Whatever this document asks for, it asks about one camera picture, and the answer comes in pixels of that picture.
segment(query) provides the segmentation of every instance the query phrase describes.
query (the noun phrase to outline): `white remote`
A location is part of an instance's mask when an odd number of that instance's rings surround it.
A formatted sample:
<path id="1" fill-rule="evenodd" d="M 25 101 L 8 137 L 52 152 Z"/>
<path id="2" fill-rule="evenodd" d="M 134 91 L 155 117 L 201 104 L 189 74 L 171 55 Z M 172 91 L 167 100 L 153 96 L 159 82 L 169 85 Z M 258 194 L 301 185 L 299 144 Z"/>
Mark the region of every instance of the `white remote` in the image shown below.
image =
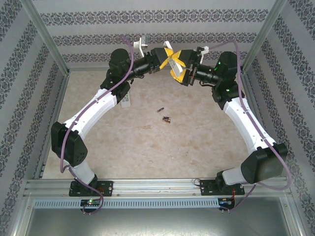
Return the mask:
<path id="1" fill-rule="evenodd" d="M 122 105 L 122 108 L 128 108 L 128 107 L 131 106 L 129 92 L 128 92 L 128 93 L 126 94 L 126 96 L 120 101 L 120 104 Z"/>

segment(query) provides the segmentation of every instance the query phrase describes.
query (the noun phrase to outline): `floor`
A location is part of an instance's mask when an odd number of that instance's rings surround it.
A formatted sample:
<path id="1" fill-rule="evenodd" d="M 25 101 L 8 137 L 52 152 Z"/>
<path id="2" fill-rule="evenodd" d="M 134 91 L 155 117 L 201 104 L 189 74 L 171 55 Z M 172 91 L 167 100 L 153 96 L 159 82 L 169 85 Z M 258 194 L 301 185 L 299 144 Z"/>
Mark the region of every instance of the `floor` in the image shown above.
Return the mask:
<path id="1" fill-rule="evenodd" d="M 77 113 L 96 93 L 106 71 L 71 72 L 59 122 Z M 130 108 L 118 104 L 84 140 L 88 163 L 99 178 L 215 177 L 247 158 L 246 145 L 211 88 L 185 87 L 169 70 L 136 79 Z M 171 117 L 171 123 L 162 117 Z M 50 151 L 43 178 L 72 178 L 59 171 Z"/>

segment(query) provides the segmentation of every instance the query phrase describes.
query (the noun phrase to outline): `black mounting bracket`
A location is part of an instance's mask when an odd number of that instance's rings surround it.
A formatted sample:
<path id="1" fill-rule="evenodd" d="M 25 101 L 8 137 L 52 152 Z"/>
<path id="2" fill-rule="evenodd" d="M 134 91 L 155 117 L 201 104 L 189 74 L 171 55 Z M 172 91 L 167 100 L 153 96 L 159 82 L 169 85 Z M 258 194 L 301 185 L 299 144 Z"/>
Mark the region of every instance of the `black mounting bracket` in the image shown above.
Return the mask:
<path id="1" fill-rule="evenodd" d="M 95 189 L 100 191 L 104 197 L 111 197 L 113 193 L 113 181 L 97 181 Z M 78 181 L 72 181 L 69 190 L 70 197 L 97 197 L 96 192 L 87 189 Z"/>
<path id="2" fill-rule="evenodd" d="M 227 185 L 224 189 L 219 189 L 218 184 L 215 179 L 200 180 L 200 192 L 202 196 L 229 196 L 233 195 L 233 190 L 235 190 L 235 195 L 244 195 L 244 187 L 241 184 Z"/>

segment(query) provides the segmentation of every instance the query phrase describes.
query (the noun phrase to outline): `aluminum frame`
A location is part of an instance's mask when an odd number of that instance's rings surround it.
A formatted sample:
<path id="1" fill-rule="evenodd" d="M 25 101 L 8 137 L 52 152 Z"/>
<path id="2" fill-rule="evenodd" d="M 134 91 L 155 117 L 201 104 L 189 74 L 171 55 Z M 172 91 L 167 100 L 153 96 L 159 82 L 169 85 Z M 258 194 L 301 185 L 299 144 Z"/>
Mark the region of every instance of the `aluminum frame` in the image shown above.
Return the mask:
<path id="1" fill-rule="evenodd" d="M 193 184 L 194 178 L 166 178 L 166 179 L 110 179 L 114 182 L 112 197 L 106 199 L 209 199 L 231 197 L 202 196 L 198 186 Z M 72 179 L 35 179 L 28 180 L 22 202 L 19 207 L 11 236 L 25 235 L 30 222 L 34 204 L 38 199 L 86 199 L 82 197 L 69 197 L 69 187 Z M 285 177 L 272 178 L 264 181 L 273 187 L 286 185 Z M 244 185 L 245 193 L 252 188 L 251 184 Z M 283 213 L 292 236 L 305 236 L 305 230 L 293 200 L 292 192 L 274 191 L 257 185 L 249 197 L 279 197 Z"/>

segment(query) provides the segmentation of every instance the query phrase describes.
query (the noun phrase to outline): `wall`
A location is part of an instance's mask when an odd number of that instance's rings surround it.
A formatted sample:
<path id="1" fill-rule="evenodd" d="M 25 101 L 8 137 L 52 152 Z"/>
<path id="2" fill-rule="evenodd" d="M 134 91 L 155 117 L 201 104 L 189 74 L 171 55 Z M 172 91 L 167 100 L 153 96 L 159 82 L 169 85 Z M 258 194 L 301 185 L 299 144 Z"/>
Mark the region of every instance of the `wall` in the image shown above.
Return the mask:
<path id="1" fill-rule="evenodd" d="M 314 5 L 289 0 L 248 70 L 265 128 L 288 147 L 286 162 L 307 235 L 315 235 Z"/>
<path id="2" fill-rule="evenodd" d="M 135 41 L 150 37 L 149 49 L 169 40 L 175 51 L 239 42 L 244 59 L 275 0 L 104 1 L 34 0 L 34 4 L 70 69 L 105 67 L 120 34 Z M 214 64 L 226 45 L 207 55 Z"/>
<path id="3" fill-rule="evenodd" d="M 18 0 L 0 0 L 0 235 L 9 231 L 55 112 L 63 74 Z"/>

